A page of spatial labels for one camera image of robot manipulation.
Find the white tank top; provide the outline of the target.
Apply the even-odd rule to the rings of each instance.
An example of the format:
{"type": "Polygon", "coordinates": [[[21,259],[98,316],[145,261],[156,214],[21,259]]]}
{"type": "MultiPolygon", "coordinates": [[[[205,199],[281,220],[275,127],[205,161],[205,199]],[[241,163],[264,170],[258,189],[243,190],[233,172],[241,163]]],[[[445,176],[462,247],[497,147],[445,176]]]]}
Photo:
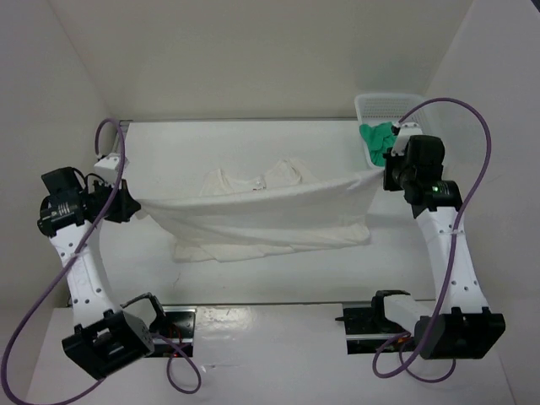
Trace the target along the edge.
{"type": "Polygon", "coordinates": [[[281,159],[241,181],[217,169],[195,197],[143,199],[143,210],[174,238],[176,262],[239,262],[360,246],[381,170],[323,181],[298,159],[281,159]]]}

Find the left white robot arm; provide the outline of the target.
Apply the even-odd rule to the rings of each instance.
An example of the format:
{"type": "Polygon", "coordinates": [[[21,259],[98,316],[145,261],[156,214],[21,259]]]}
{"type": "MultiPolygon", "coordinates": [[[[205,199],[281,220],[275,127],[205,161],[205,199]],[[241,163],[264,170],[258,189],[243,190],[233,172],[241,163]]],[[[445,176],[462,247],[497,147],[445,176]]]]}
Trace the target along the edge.
{"type": "Polygon", "coordinates": [[[127,188],[113,195],[99,182],[90,192],[73,167],[44,174],[49,192],[40,206],[39,231],[69,267],[67,285],[72,299],[72,335],[62,340],[64,353],[87,374],[102,380],[154,351],[154,337],[167,328],[168,316],[150,307],[139,317],[125,312],[114,298],[99,252],[99,212],[105,219],[127,222],[140,208],[127,188]]]}

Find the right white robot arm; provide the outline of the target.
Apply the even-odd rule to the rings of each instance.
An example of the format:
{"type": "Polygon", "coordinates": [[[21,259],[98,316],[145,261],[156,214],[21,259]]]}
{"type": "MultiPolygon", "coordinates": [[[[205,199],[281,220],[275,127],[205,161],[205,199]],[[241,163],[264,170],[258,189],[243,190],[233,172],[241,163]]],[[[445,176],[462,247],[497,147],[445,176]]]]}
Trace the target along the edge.
{"type": "Polygon", "coordinates": [[[371,301],[371,326],[398,325],[423,359],[481,359],[505,331],[480,289],[468,250],[459,186],[443,179],[445,147],[428,135],[398,137],[389,149],[383,188],[402,191],[428,249],[437,298],[430,309],[408,292],[381,290],[371,301]]]}

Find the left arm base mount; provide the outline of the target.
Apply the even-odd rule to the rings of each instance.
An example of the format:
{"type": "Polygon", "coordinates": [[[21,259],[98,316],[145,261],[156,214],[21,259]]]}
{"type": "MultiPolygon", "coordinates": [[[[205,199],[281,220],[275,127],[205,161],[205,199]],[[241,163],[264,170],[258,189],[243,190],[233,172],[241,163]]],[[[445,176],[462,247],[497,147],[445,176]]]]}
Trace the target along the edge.
{"type": "Polygon", "coordinates": [[[194,306],[169,305],[164,307],[164,313],[165,316],[156,317],[150,323],[149,330],[170,339],[191,358],[197,309],[194,306]]]}

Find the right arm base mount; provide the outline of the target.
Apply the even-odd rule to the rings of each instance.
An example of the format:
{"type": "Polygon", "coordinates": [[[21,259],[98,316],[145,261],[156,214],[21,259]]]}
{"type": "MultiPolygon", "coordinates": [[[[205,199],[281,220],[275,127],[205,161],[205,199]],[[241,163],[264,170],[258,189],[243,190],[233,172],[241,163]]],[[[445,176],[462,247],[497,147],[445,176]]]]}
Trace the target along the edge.
{"type": "Polygon", "coordinates": [[[374,354],[386,340],[405,332],[394,322],[380,320],[369,303],[343,304],[335,321],[343,324],[348,355],[374,354]]]}

